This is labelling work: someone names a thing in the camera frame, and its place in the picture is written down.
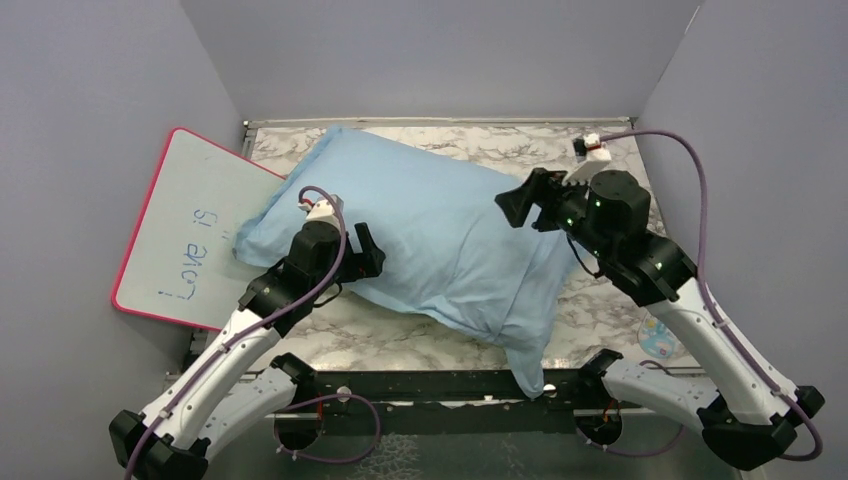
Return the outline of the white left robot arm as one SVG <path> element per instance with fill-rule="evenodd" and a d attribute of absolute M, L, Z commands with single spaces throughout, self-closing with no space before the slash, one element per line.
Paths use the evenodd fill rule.
<path fill-rule="evenodd" d="M 331 286 L 373 278 L 384 252 L 366 223 L 358 244 L 327 221 L 310 220 L 288 254 L 253 279 L 220 334 L 180 378 L 141 412 L 119 412 L 109 425 L 127 479 L 200 479 L 210 460 L 248 427 L 275 411 L 322 417 L 316 372 L 292 353 L 275 357 L 253 381 L 241 379 L 314 308 Z"/>

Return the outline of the light blue pillowcase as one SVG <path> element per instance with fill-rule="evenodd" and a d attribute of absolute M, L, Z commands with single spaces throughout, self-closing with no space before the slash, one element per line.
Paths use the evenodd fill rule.
<path fill-rule="evenodd" d="M 234 254 L 271 266 L 303 223 L 299 192 L 334 194 L 345 222 L 366 223 L 386 256 L 382 273 L 352 291 L 500 346 L 519 388 L 536 398 L 558 298 L 577 260 L 563 232 L 509 225 L 495 198 L 518 185 L 516 177 L 469 161 L 332 127 L 242 225 Z"/>

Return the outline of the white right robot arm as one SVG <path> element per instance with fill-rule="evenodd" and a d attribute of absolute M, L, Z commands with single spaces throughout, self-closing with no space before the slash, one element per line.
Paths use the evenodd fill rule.
<path fill-rule="evenodd" d="M 628 172 L 607 170 L 588 181 L 537 168 L 519 187 L 498 194 L 508 223 L 561 230 L 597 261 L 598 273 L 647 309 L 683 343 L 712 388 L 675 378 L 603 349 L 579 371 L 587 405 L 608 400 L 646 407 L 699 434 L 721 460 L 753 470 L 786 458 L 798 428 L 823 406 L 822 394 L 781 375 L 721 315 L 695 263 L 648 227 L 651 197 Z"/>

